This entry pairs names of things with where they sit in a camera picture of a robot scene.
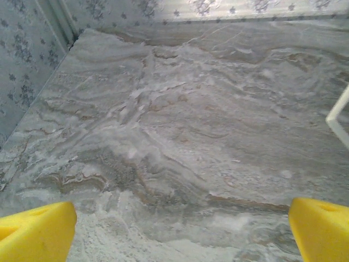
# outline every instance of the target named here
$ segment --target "gray marble surface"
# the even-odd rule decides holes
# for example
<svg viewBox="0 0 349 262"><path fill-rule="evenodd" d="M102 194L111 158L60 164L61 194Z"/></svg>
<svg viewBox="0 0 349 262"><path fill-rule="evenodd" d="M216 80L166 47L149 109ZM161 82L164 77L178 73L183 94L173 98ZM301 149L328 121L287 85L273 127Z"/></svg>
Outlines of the gray marble surface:
<svg viewBox="0 0 349 262"><path fill-rule="evenodd" d="M324 122L348 40L312 22L85 30L0 152L0 215L73 201L68 261L301 261L292 198L349 205Z"/></svg>

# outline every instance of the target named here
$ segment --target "wall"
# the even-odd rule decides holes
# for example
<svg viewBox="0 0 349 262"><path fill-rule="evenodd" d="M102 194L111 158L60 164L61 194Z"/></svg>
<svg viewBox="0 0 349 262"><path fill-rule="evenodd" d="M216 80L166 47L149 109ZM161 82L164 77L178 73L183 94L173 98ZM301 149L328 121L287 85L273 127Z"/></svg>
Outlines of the wall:
<svg viewBox="0 0 349 262"><path fill-rule="evenodd" d="M66 48L36 1L0 1L0 149Z"/></svg>
<svg viewBox="0 0 349 262"><path fill-rule="evenodd" d="M86 28L248 20L347 17L347 0L62 0L80 32Z"/></svg>

